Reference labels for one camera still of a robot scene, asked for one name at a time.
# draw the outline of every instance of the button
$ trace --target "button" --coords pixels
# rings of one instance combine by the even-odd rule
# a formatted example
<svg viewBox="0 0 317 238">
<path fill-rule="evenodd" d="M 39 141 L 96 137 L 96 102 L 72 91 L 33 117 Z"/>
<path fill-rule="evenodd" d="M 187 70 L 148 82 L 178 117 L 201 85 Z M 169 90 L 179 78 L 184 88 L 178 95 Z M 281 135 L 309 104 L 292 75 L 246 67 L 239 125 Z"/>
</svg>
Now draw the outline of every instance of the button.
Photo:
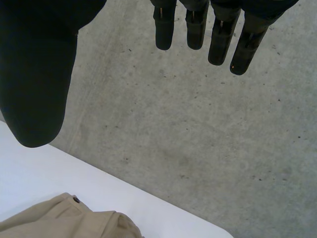
<svg viewBox="0 0 317 238">
<path fill-rule="evenodd" d="M 77 203 L 80 203 L 79 199 L 77 197 L 73 197 L 74 201 Z"/>
</svg>

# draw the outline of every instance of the gray concrete surface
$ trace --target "gray concrete surface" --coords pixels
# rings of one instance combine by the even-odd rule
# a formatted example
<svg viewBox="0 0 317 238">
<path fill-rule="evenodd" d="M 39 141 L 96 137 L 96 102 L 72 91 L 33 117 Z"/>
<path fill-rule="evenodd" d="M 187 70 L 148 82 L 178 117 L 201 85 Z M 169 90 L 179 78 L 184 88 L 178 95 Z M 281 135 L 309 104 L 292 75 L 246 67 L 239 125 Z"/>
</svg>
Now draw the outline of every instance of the gray concrete surface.
<svg viewBox="0 0 317 238">
<path fill-rule="evenodd" d="M 317 234 L 317 3 L 275 23 L 249 71 L 186 44 L 156 49 L 149 0 L 109 0 L 79 33 L 63 128 L 53 146 L 235 238 Z"/>
</svg>

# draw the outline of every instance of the beige fabric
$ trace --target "beige fabric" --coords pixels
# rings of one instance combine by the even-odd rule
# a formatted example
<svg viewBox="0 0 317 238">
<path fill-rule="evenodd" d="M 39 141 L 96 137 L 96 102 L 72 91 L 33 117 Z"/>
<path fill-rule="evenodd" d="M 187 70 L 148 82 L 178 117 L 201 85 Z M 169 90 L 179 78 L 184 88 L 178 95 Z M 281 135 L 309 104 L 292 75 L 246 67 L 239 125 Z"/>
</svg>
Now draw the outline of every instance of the beige fabric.
<svg viewBox="0 0 317 238">
<path fill-rule="evenodd" d="M 124 214 L 93 212 L 63 193 L 0 223 L 0 238 L 141 238 Z"/>
</svg>

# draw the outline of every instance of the finger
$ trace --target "finger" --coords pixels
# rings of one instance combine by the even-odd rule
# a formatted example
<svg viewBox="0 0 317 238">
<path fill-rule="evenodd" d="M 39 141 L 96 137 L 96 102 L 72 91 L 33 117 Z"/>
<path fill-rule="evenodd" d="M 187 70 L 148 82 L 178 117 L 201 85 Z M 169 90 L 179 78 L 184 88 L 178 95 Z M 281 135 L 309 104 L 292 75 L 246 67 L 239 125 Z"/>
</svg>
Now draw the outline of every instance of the finger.
<svg viewBox="0 0 317 238">
<path fill-rule="evenodd" d="M 187 8 L 187 45 L 193 50 L 203 46 L 209 0 L 181 0 Z"/>
<path fill-rule="evenodd" d="M 156 46 L 168 50 L 172 44 L 176 0 L 152 0 L 154 8 Z"/>
<path fill-rule="evenodd" d="M 268 27 L 297 1 L 243 1 L 245 23 L 230 64 L 232 73 L 242 75 L 247 71 Z"/>
<path fill-rule="evenodd" d="M 236 0 L 211 0 L 215 20 L 211 35 L 208 61 L 213 65 L 222 65 L 237 24 L 241 8 Z"/>
</svg>

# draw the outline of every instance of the white surface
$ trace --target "white surface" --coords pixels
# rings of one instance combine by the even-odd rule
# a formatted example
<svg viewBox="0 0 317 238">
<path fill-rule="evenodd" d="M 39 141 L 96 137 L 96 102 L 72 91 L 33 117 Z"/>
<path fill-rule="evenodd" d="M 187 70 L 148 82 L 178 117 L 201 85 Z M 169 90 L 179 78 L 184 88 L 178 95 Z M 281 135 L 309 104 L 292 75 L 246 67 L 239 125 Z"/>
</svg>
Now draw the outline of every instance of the white surface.
<svg viewBox="0 0 317 238">
<path fill-rule="evenodd" d="M 0 221 L 63 192 L 128 215 L 146 238 L 232 238 L 225 230 L 50 145 L 21 146 L 0 121 Z"/>
</svg>

